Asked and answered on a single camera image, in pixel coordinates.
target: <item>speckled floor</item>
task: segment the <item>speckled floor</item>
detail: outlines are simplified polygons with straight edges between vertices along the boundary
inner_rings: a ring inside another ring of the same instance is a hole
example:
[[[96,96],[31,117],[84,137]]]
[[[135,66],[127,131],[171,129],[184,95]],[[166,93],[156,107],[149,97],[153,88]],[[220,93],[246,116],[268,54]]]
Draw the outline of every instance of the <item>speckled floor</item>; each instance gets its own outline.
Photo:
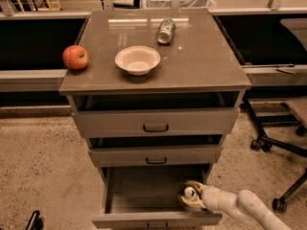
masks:
[[[258,104],[264,111],[267,104]],[[307,148],[294,127],[271,127],[271,137],[294,141]],[[46,230],[93,230],[93,215],[100,214],[103,181],[93,167],[85,142],[70,116],[70,108],[0,107],[0,229],[25,229],[39,210]],[[307,160],[273,147],[269,153],[249,148],[256,131],[242,110],[224,142],[220,160],[208,184],[232,193],[254,191],[270,208],[307,168]],[[286,213],[277,215],[293,230],[307,225],[307,183],[288,200]],[[235,222],[224,215],[217,226],[202,230],[262,229]]]

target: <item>chair seat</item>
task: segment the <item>chair seat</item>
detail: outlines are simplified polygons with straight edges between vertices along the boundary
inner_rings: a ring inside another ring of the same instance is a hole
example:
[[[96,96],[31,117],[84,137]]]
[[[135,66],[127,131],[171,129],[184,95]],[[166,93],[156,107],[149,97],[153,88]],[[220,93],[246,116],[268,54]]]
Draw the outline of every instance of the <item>chair seat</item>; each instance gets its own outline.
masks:
[[[282,103],[307,128],[307,96]]]

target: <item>cabinet top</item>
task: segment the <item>cabinet top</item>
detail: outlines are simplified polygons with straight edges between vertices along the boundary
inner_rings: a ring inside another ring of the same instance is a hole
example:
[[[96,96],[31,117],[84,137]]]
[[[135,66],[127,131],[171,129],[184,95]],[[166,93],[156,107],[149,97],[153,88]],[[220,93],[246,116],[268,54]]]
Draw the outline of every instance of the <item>cabinet top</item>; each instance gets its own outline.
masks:
[[[169,45],[155,34],[164,18],[176,22]],[[94,11],[80,45],[89,53],[81,71],[68,70],[60,93],[159,93],[245,90],[250,87],[237,58],[207,9]],[[161,61],[147,75],[136,77],[115,64],[130,46],[157,50]]]

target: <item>drawer handle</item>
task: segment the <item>drawer handle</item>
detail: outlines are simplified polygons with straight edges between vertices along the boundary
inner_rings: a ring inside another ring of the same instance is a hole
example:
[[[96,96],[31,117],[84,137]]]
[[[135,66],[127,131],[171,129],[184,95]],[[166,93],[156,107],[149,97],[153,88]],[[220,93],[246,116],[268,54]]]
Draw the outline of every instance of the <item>drawer handle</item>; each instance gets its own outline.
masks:
[[[149,159],[147,157],[146,163],[149,165],[164,165],[167,163],[167,157],[164,157],[163,159]]]
[[[165,125],[165,126],[146,126],[146,125],[143,125],[143,130],[145,132],[166,132],[167,130],[169,130],[169,125]]]
[[[161,230],[168,230],[169,226],[167,225],[167,222],[165,223],[165,226],[161,226],[161,227],[151,227],[149,223],[147,223],[147,230],[151,230],[151,229],[161,229]]]

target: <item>drawer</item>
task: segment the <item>drawer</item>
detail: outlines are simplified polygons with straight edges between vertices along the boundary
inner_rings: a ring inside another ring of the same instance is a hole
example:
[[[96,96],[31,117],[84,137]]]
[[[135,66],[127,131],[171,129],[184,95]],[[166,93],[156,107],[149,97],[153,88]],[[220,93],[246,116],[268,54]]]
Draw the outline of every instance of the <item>drawer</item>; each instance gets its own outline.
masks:
[[[73,114],[84,138],[228,134],[239,108],[97,111]]]
[[[207,170],[207,165],[107,168],[103,211],[92,222],[98,229],[216,225],[221,214],[185,207],[178,199],[184,183],[203,183]]]
[[[96,167],[216,163],[221,135],[99,139],[89,150]]]

